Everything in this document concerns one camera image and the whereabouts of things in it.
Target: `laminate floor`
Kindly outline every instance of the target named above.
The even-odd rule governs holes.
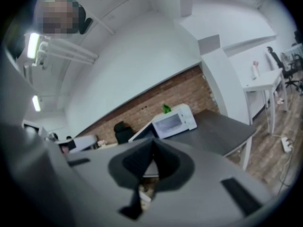
[[[295,181],[303,162],[303,96],[291,87],[287,88],[289,111],[284,112],[283,105],[276,104],[275,135],[291,139],[294,148],[289,171],[284,181],[286,185]],[[284,153],[280,137],[268,133],[265,110],[256,117],[253,124],[257,132],[253,137],[250,161],[246,171],[263,182],[273,193],[278,194],[282,185],[280,175],[291,154]],[[240,152],[233,153],[228,156],[228,159],[239,164]],[[282,186],[281,192],[287,188],[286,185]]]

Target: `fluorescent light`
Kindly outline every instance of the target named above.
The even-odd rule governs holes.
[[[28,42],[28,50],[27,50],[27,57],[34,59],[36,57],[37,45],[39,41],[39,36],[36,33],[32,33],[29,38]]]
[[[33,104],[37,112],[41,111],[38,96],[33,96]]]

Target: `brick wall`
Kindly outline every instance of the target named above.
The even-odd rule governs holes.
[[[193,114],[204,109],[218,112],[218,107],[211,100],[210,94],[211,90],[207,81],[203,79],[200,67],[195,66],[120,106],[88,127],[79,136],[96,134],[99,140],[107,140],[109,144],[115,143],[115,124],[124,121],[134,131],[139,131],[155,115],[162,112],[164,103],[170,107],[180,103],[188,104]]]

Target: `power strip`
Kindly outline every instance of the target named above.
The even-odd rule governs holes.
[[[281,142],[282,142],[283,150],[284,150],[285,153],[289,153],[289,152],[292,151],[292,145],[288,141],[287,137],[282,137]]]

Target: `microwave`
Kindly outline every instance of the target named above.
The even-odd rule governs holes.
[[[151,121],[160,139],[197,127],[194,116],[187,104],[180,104],[169,113],[161,113]]]

